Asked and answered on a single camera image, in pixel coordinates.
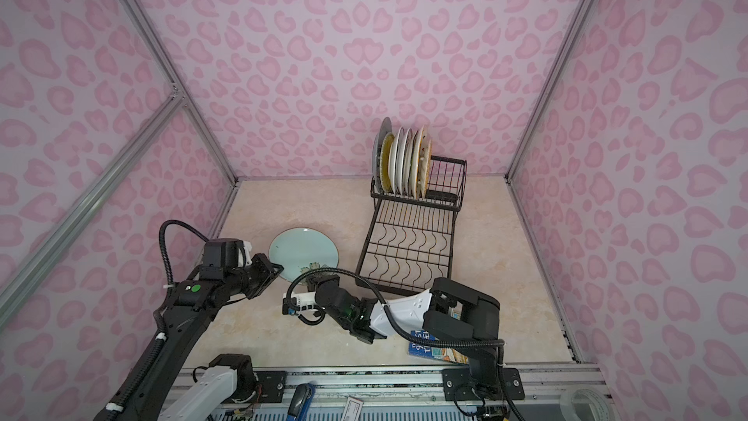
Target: countertop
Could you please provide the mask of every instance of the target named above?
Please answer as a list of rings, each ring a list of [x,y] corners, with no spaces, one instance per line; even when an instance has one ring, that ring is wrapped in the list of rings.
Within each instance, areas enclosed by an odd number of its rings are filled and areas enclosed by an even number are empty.
[[[221,237],[250,241],[253,253],[267,253],[282,231],[308,226],[332,239],[340,267],[355,271],[373,213],[369,183],[370,179],[244,181]],[[507,363],[570,361],[503,178],[469,176],[465,188],[455,226],[453,279],[499,300],[499,336],[506,341]],[[373,296],[352,280],[341,283],[353,295]],[[435,363],[408,356],[408,343],[397,336],[367,345],[331,318],[310,327],[282,315],[281,299],[288,285],[278,278],[252,301],[224,307],[185,367],[206,365],[220,353],[248,354],[255,367]]]

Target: gray plate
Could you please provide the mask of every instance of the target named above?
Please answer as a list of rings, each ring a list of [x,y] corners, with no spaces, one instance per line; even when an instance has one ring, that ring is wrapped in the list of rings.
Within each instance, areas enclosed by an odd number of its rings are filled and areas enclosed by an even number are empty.
[[[385,141],[385,137],[391,131],[392,121],[389,117],[385,117],[385,120],[379,126],[379,133],[374,139],[374,147],[372,148],[372,175],[374,176],[377,192],[382,192],[381,179],[379,178],[379,152],[381,151],[381,145]]]

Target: dish rack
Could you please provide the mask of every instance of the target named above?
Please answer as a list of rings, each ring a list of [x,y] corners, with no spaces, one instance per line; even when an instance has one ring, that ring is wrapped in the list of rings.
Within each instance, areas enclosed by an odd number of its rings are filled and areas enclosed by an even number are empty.
[[[374,216],[356,273],[382,292],[416,295],[435,278],[452,276],[455,221],[468,163],[443,156],[431,160],[425,199],[381,193],[372,179]]]

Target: plate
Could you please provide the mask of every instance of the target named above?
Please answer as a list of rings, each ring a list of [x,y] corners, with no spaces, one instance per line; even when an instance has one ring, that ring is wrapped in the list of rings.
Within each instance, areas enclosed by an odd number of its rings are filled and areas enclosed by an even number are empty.
[[[284,267],[280,277],[286,281],[313,268],[337,268],[339,258],[335,243],[311,228],[286,229],[270,243],[269,256],[270,262]]]
[[[395,159],[395,184],[397,190],[402,195],[406,195],[406,186],[402,184],[402,167],[405,160],[403,159],[406,155],[406,142],[408,141],[408,135],[411,134],[411,129],[406,131],[404,128],[400,128],[400,132],[397,137],[397,158]]]
[[[388,169],[390,166],[390,148],[393,141],[395,141],[395,135],[392,132],[385,135],[385,141],[382,142],[379,152],[379,179],[381,180],[381,190],[385,193],[392,192],[392,182],[390,182]]]
[[[395,140],[392,141],[392,145],[390,146],[390,165],[388,167],[388,173],[390,173],[390,183],[392,184],[393,193],[400,193],[400,187],[395,183],[395,164],[397,163],[397,143],[401,133],[402,127],[400,127],[400,130],[397,131]]]
[[[382,192],[381,178],[379,176],[379,154],[381,153],[381,145],[385,141],[385,137],[391,131],[392,121],[389,117],[385,117],[385,120],[379,126],[379,133],[374,139],[374,148],[372,149],[372,176],[374,176],[374,184],[378,192]]]
[[[425,188],[429,185],[429,174],[431,174],[431,138],[426,139],[425,145],[422,144],[418,160],[418,196],[422,199],[425,199]]]
[[[408,181],[411,178],[411,158],[413,157],[413,138],[415,133],[408,129],[408,137],[406,140],[406,152],[402,156],[402,188],[405,189],[405,195],[413,195],[411,193],[411,185]]]
[[[418,180],[418,158],[420,156],[420,145],[423,139],[423,127],[418,129],[416,136],[413,138],[413,154],[411,154],[411,175],[408,178],[411,190],[411,195],[414,198],[418,198],[418,190],[416,189],[416,181]]]

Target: yellow plate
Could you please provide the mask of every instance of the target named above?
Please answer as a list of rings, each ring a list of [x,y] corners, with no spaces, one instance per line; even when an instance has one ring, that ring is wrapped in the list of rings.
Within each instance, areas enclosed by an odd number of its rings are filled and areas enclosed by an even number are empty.
[[[431,139],[427,139],[425,146],[421,148],[421,157],[418,161],[418,194],[425,199],[425,188],[429,185],[429,174],[431,174]]]
[[[390,149],[392,142],[395,141],[395,134],[390,132],[381,143],[381,152],[379,154],[379,179],[381,179],[381,188],[384,192],[392,192],[392,182],[388,173],[390,165]]]

